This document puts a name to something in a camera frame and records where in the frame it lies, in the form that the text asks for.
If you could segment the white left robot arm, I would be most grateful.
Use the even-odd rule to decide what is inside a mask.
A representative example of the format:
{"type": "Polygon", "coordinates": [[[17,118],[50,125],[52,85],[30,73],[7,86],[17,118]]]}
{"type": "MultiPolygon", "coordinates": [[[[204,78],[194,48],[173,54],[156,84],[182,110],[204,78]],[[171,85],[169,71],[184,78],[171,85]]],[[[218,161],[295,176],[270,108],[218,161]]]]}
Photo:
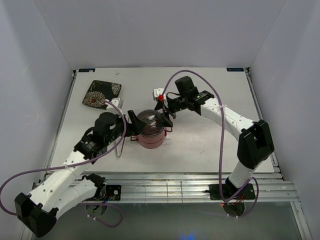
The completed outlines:
{"type": "Polygon", "coordinates": [[[95,163],[95,158],[109,152],[108,145],[119,137],[138,135],[146,123],[128,111],[124,116],[104,112],[87,129],[74,146],[61,169],[52,173],[28,194],[19,193],[14,199],[17,218],[38,238],[49,233],[59,217],[84,200],[100,200],[106,195],[105,178],[96,174],[84,176],[77,186],[70,185],[95,163]]]}

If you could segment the pink steel-lined bowl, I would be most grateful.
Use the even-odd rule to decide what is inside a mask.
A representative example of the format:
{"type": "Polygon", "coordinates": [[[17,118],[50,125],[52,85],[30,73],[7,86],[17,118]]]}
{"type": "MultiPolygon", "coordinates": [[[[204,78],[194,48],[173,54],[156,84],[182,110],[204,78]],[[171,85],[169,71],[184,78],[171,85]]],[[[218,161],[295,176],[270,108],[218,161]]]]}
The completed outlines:
{"type": "Polygon", "coordinates": [[[164,127],[158,133],[153,135],[133,135],[130,137],[131,142],[138,142],[142,147],[146,149],[155,149],[163,144],[167,133],[172,133],[172,127],[164,127]]]}
{"type": "Polygon", "coordinates": [[[130,137],[131,142],[137,141],[143,148],[156,149],[163,144],[164,136],[146,137],[143,135],[133,135],[130,137]]]}

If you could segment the stainless steel tongs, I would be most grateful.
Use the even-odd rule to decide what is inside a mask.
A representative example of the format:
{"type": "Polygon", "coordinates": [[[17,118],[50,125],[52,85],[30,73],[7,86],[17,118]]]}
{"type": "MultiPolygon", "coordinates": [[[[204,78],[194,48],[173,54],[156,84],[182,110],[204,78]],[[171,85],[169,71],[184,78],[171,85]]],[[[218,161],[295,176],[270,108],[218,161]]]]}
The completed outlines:
{"type": "Polygon", "coordinates": [[[122,140],[120,149],[118,149],[118,147],[115,148],[115,154],[117,158],[120,158],[122,156],[124,144],[125,144],[125,139],[122,140]]]}

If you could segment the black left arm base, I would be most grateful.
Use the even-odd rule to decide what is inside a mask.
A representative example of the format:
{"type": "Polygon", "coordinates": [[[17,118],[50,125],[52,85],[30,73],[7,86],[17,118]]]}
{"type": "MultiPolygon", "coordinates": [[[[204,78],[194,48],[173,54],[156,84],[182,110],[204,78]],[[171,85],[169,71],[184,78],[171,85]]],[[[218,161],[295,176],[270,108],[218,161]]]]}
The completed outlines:
{"type": "Polygon", "coordinates": [[[108,201],[120,201],[121,200],[122,186],[118,184],[107,184],[99,189],[96,195],[93,197],[95,200],[108,201]]]}

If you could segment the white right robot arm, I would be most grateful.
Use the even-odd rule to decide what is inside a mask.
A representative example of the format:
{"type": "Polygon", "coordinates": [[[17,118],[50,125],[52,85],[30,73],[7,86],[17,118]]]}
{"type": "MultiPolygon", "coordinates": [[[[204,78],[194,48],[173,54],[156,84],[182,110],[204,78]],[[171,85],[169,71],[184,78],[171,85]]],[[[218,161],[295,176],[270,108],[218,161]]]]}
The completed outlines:
{"type": "Polygon", "coordinates": [[[217,95],[198,91],[189,76],[176,80],[175,85],[178,89],[176,98],[167,97],[162,88],[153,90],[152,97],[157,102],[155,109],[162,109],[166,119],[174,118],[182,110],[196,112],[220,125],[223,132],[229,132],[238,141],[238,162],[222,186],[230,198],[237,199],[244,193],[245,182],[275,150],[269,124],[264,120],[245,118],[222,106],[217,95]]]}

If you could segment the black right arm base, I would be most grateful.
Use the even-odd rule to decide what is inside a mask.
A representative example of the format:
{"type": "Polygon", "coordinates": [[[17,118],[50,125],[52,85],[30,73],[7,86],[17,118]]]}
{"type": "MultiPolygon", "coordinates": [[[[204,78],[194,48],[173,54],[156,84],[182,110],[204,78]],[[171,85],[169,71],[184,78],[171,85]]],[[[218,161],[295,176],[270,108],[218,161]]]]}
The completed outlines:
{"type": "MultiPolygon", "coordinates": [[[[222,184],[222,193],[225,199],[229,199],[238,189],[232,188],[227,184],[222,184]]],[[[209,194],[211,200],[222,200],[220,195],[219,184],[210,184],[208,189],[204,191],[209,194]]],[[[237,195],[234,196],[233,200],[255,200],[256,194],[254,187],[251,183],[248,183],[237,195]]]]}

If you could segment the grey lid with handle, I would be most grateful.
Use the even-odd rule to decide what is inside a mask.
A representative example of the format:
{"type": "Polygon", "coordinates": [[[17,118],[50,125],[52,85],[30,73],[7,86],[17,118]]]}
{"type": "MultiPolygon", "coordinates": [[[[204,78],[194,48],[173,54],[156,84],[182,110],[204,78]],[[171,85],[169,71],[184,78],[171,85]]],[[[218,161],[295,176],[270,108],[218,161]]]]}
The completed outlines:
{"type": "Polygon", "coordinates": [[[160,130],[164,128],[164,127],[157,127],[160,114],[163,114],[163,113],[160,113],[156,110],[151,110],[151,109],[141,111],[137,115],[137,117],[138,119],[145,122],[145,128],[140,134],[144,136],[150,136],[150,135],[155,135],[156,133],[159,133],[160,130]]]}

